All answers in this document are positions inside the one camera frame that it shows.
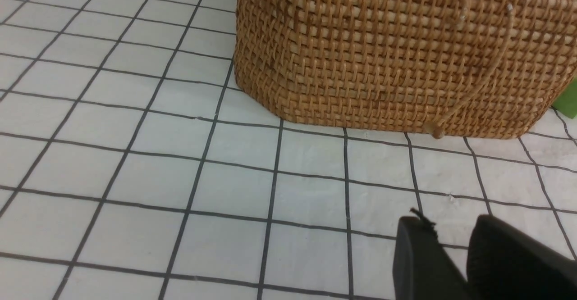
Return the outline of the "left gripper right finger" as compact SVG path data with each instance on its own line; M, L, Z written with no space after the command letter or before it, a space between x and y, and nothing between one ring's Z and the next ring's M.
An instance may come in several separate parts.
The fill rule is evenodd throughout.
M484 300L574 300L577 265L503 220L476 220L467 282Z

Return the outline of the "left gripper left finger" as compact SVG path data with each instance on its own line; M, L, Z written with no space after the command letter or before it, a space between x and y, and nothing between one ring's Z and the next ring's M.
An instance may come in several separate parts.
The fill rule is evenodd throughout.
M466 280L417 209L398 220L392 279L397 300L470 300Z

